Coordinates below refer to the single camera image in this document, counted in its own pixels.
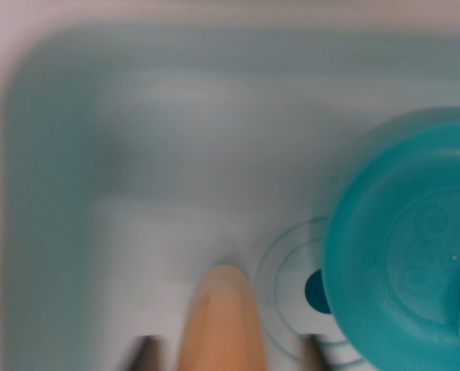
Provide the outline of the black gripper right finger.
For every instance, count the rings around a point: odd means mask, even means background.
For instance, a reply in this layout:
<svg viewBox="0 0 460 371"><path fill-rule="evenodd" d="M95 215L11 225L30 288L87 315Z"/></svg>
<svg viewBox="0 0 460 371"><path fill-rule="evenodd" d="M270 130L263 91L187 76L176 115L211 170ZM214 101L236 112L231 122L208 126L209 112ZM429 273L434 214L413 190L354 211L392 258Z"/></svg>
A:
<svg viewBox="0 0 460 371"><path fill-rule="evenodd" d="M302 369L304 371L329 371L330 366L315 334L302 337Z"/></svg>

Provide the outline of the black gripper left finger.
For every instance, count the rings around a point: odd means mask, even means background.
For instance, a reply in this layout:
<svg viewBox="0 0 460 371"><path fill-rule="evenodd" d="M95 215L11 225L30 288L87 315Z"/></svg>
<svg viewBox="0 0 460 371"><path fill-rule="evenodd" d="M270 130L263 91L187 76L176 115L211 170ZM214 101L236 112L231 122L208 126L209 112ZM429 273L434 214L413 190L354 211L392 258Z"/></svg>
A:
<svg viewBox="0 0 460 371"><path fill-rule="evenodd" d="M155 335L139 338L138 347L128 362L127 371L161 371L162 340Z"/></svg>

